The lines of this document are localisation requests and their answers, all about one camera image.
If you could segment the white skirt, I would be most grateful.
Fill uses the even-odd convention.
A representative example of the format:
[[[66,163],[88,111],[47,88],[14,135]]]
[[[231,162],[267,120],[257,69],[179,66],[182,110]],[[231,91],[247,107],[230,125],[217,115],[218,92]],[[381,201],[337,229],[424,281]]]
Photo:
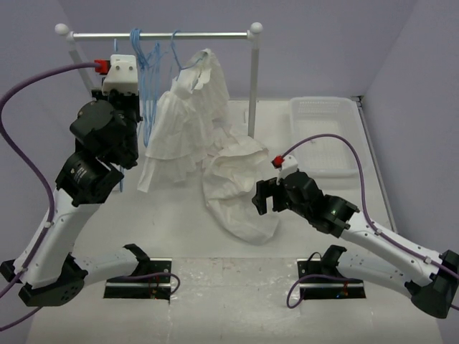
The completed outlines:
[[[217,140],[203,162],[204,201],[217,223],[252,245],[268,242],[279,224],[274,214],[260,216],[252,204],[268,149],[245,135]]]

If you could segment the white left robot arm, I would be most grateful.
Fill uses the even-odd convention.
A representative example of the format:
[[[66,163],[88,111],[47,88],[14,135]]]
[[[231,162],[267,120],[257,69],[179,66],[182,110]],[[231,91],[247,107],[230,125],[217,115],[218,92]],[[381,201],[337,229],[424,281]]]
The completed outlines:
[[[96,282],[148,276],[150,259],[135,244],[97,257],[72,253],[83,227],[122,181],[120,169],[138,160],[138,92],[93,90],[92,97],[70,125],[75,152],[56,178],[54,203],[41,223],[47,233],[36,233],[19,258],[1,263],[4,278],[22,284],[19,298],[27,307],[58,307]]]

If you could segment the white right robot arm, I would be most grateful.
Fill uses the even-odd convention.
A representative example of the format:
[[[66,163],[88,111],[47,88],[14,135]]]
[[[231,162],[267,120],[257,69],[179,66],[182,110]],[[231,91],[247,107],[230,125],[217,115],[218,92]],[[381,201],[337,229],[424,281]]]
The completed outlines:
[[[416,308],[438,319],[445,319],[454,307],[457,253],[427,249],[378,226],[358,206],[324,194],[312,178],[299,170],[283,178],[258,181],[252,203],[261,215],[268,211],[268,198],[273,200],[273,211],[292,211],[319,232],[375,254],[373,259],[358,258],[332,245],[322,256],[320,274],[313,273],[312,278],[372,282],[408,297]]]

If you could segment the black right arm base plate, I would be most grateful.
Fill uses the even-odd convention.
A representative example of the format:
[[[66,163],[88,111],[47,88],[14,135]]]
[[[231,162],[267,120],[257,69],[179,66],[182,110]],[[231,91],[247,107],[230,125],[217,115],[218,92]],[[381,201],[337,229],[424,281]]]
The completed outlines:
[[[298,259],[298,277],[320,274],[341,277],[335,272],[326,272],[321,266],[322,254],[314,252],[307,259]],[[362,281],[339,282],[322,277],[312,277],[300,283],[300,296],[303,300],[350,300],[365,299],[366,293]]]

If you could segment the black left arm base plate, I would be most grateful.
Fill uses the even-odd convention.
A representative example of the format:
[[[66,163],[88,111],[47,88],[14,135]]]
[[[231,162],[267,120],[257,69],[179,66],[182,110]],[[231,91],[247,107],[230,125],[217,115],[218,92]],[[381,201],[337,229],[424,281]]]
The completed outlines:
[[[170,300],[172,258],[150,258],[132,277],[106,281],[103,298],[109,300]]]

